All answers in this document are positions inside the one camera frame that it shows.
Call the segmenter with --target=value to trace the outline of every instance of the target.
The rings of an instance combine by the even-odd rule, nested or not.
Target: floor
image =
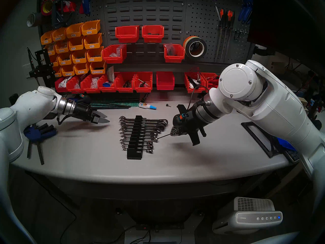
[[[18,219],[37,243],[60,243],[60,236],[66,226],[74,219],[73,215],[54,200],[24,170],[10,166],[9,184],[13,209]],[[295,198],[292,200],[288,189],[290,189],[290,186],[285,187],[271,198],[276,210],[283,212],[282,224],[250,235],[216,235],[212,232],[211,224],[215,219],[215,206],[220,201],[220,198],[197,200],[193,204],[188,203],[188,201],[171,201],[171,213],[181,210],[185,205],[199,206],[205,211],[205,217],[195,233],[196,244],[238,242],[249,244],[273,235],[299,230],[301,217],[295,213],[297,211],[310,215],[312,194],[309,192],[300,197],[299,200]],[[77,214],[77,220],[64,234],[62,244],[88,244],[93,241],[110,242],[123,231],[122,226],[118,224],[114,216],[116,201],[83,197],[71,198],[80,205],[80,212]],[[127,204],[131,206],[133,202],[128,201]],[[135,211],[140,207],[140,203],[134,202]],[[117,243],[124,243],[123,238]]]

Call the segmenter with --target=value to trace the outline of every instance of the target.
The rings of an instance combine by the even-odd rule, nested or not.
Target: duct tape
[[[207,51],[207,46],[202,38],[189,36],[183,43],[185,54],[192,60],[199,60]]]
[[[41,13],[43,16],[49,16],[52,14],[52,4],[54,0],[44,0],[41,5]]]

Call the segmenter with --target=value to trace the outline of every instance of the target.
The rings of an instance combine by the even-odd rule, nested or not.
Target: pegboard
[[[100,32],[103,33],[103,46],[119,44],[115,37],[115,27],[125,25],[139,25],[139,40],[127,44],[127,58],[124,63],[164,63],[163,44],[145,43],[141,36],[143,25],[163,25],[164,38],[162,43],[183,45],[185,38],[196,35],[207,43],[206,55],[198,60],[205,63],[245,63],[250,43],[247,42],[247,33],[241,33],[238,40],[234,40],[234,31],[225,61],[220,61],[222,47],[226,52],[229,30],[225,36],[222,31],[218,57],[216,46],[219,37],[218,16],[215,5],[219,11],[233,10],[236,13],[234,29],[249,31],[249,25],[237,20],[241,10],[242,0],[91,0],[90,17],[79,14],[81,0],[68,0],[76,3],[70,24],[100,19]],[[50,25],[43,25],[43,32],[51,30]],[[183,63],[194,64],[188,58]]]

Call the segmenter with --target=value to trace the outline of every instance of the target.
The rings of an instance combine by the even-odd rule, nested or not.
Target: blue object
[[[286,149],[290,149],[290,150],[293,150],[293,151],[296,151],[296,149],[290,144],[290,142],[286,141],[286,140],[283,140],[279,137],[277,137],[277,140],[279,141],[279,144],[286,148]]]

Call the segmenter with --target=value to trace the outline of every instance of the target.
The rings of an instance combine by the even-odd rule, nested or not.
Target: orange storage bin
[[[152,90],[152,72],[137,72],[133,80],[133,88],[136,92],[151,92]]]
[[[67,40],[58,41],[55,45],[55,52],[56,53],[69,52],[68,41]]]
[[[47,45],[47,44],[50,44],[53,42],[53,40],[52,40],[52,32],[53,31],[54,30],[50,30],[50,31],[44,33],[43,36],[41,36],[41,44],[42,45]]]
[[[72,24],[70,25],[67,30],[66,30],[66,35],[67,38],[73,38],[73,37],[79,37],[81,36],[81,26],[84,23],[76,23],[76,24]]]
[[[187,73],[184,73],[184,83],[185,83],[185,87],[187,89],[187,92],[188,93],[192,93],[193,92],[193,88],[189,88],[189,79],[187,78],[187,76],[193,78],[193,79],[198,79],[198,73],[197,72],[187,72]],[[208,87],[208,81],[201,75],[201,85],[202,86],[205,86],[205,87]],[[206,91],[208,92],[207,89],[205,89],[204,87],[199,87],[198,89],[196,89],[194,92],[203,92],[203,91]]]
[[[136,75],[135,72],[114,72],[115,80],[114,85],[118,92],[133,92],[133,80]],[[124,83],[129,81],[131,87],[123,87]]]
[[[67,28],[59,28],[55,31],[52,32],[52,40],[53,41],[61,41],[66,39],[67,35],[66,35],[66,29]]]
[[[90,49],[87,51],[87,60],[88,62],[100,62],[103,60],[101,52],[104,49],[104,46],[101,46],[97,49]]]
[[[115,36],[120,43],[135,43],[139,39],[139,25],[115,27]]]
[[[74,64],[78,63],[86,63],[87,57],[86,57],[87,50],[76,50],[72,53],[72,61]]]
[[[90,64],[91,74],[104,74],[106,72],[106,68],[107,68],[107,64],[105,60],[101,62],[91,62]]]
[[[100,78],[101,75],[92,75],[89,74],[81,83],[80,88],[83,89],[86,93],[100,93],[100,90],[98,89],[98,82],[97,82],[97,88],[91,88],[91,83],[93,78]]]
[[[164,57],[166,63],[181,63],[185,57],[185,49],[180,44],[173,44],[176,56],[168,56],[166,44],[164,44]]]
[[[110,87],[103,87],[103,83],[105,83],[105,82],[108,82],[107,75],[106,74],[102,75],[100,77],[100,79],[98,80],[98,82],[97,82],[98,89],[101,92],[116,92],[115,84],[114,83],[111,83],[110,84]]]
[[[89,35],[85,37],[84,45],[86,49],[99,48],[103,42],[102,34]]]
[[[120,48],[120,56],[119,57],[110,57],[112,53],[116,53],[116,49],[120,46],[120,44],[113,44],[102,51],[102,57],[108,64],[119,64],[123,63],[124,59],[126,59],[126,45],[124,48]]]
[[[79,82],[80,80],[81,80],[80,75],[73,76],[72,79],[70,79],[67,82],[67,91],[71,92],[71,93],[84,93],[85,90],[83,90],[81,87],[75,88],[77,83],[79,83],[79,85],[81,85],[81,82]]]
[[[74,65],[74,72],[76,75],[88,73],[90,70],[90,63],[79,63]]]
[[[64,77],[74,76],[74,65],[69,64],[61,66],[61,74]]]
[[[47,49],[49,56],[53,56],[55,54],[55,43],[45,45],[44,49]]]
[[[82,50],[84,48],[84,38],[83,36],[71,38],[68,41],[69,50]]]
[[[62,53],[58,55],[59,65],[69,65],[72,64],[72,54],[71,53]]]
[[[142,26],[141,35],[145,43],[161,43],[164,37],[164,27],[162,25]]]
[[[51,61],[51,63],[53,63],[53,67],[58,66],[59,65],[59,63],[58,63],[58,55],[50,56],[50,61]]]
[[[88,21],[81,26],[82,35],[94,35],[100,30],[100,20]]]
[[[52,67],[53,71],[55,71],[55,77],[61,77],[61,66],[53,66]]]

